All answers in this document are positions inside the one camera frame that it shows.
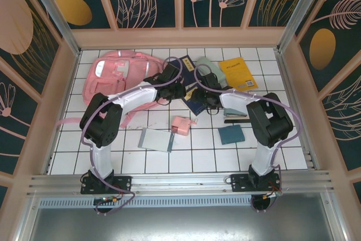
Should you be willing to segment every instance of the pink backpack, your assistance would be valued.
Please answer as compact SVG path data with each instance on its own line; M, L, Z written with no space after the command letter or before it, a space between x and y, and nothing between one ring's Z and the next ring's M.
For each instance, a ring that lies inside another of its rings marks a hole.
M96 93L117 94L137 86L144 78L163 71L164 61L131 50L117 50L98 58L90 68L83 88L83 100L89 104ZM157 102L144 104L129 112L120 127L125 128L137 111L157 106Z

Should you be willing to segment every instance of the yellow book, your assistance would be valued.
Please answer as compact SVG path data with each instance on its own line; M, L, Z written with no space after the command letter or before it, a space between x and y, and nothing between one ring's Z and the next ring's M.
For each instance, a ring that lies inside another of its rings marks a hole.
M228 84L236 90L246 91L258 87L243 58L219 62L219 67L226 75Z

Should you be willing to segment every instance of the white tile floor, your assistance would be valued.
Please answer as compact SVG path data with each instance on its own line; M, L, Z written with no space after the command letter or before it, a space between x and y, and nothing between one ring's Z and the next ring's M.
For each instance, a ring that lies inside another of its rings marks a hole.
M83 51L72 86L65 113L66 117L81 117L86 109L82 100L82 88L91 64L109 50ZM197 49L137 49L149 55L165 59L168 56L181 57L186 54L195 62L206 56L211 61L242 56L246 61L258 88L251 91L265 95L275 92L280 100L288 103L273 49L270 48L197 48ZM203 112L197 116L198 123L187 137L175 135L173 151L168 154L138 148L143 127L169 130L174 116L195 116L181 100L168 106L158 106L149 111L137 113L126 129L118 132L112 144L112 163L115 173L190 173L190 172L234 172L248 170L257 148L250 124L241 124L245 142L221 144L217 128L231 124L223 123L223 110L217 115ZM49 174L81 174L90 166L89 149L80 144L81 131L78 124L61 127ZM276 156L276 163L284 170L307 169L299 139L285 144Z

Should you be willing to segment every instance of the vent grille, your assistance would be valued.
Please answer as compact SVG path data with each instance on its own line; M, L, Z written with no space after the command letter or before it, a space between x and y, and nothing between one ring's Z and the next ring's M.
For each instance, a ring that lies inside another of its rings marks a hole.
M40 201L39 208L94 208L94 200L98 198L46 198ZM125 203L122 199L116 203L109 202L99 208L118 207ZM209 207L209 206L240 206L249 205L249 195L227 196L170 196L170 197L139 197L132 200L125 208L149 208L149 207Z

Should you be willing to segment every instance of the pink small box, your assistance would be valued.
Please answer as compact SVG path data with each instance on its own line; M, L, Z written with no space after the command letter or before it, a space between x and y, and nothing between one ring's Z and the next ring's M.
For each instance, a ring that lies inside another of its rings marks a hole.
M192 121L188 118L183 118L176 116L171 123L171 131L180 135L188 135L190 132L191 124L197 124L195 121Z

